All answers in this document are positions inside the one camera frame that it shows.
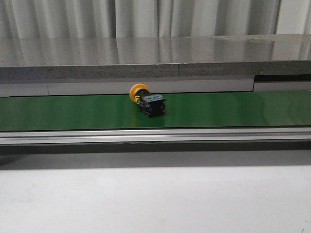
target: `aluminum frame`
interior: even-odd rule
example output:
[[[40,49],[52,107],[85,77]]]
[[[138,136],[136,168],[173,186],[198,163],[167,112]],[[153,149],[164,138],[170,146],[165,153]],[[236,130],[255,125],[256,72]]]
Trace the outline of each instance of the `aluminum frame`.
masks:
[[[0,145],[228,140],[311,140],[311,127],[140,129],[0,133]]]

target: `conveyor belt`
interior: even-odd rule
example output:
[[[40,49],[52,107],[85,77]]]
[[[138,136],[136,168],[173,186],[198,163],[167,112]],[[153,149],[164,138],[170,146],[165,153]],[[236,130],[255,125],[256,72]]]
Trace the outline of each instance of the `conveyor belt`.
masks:
[[[147,118],[128,95],[0,98],[0,131],[311,125],[311,92],[164,94]]]

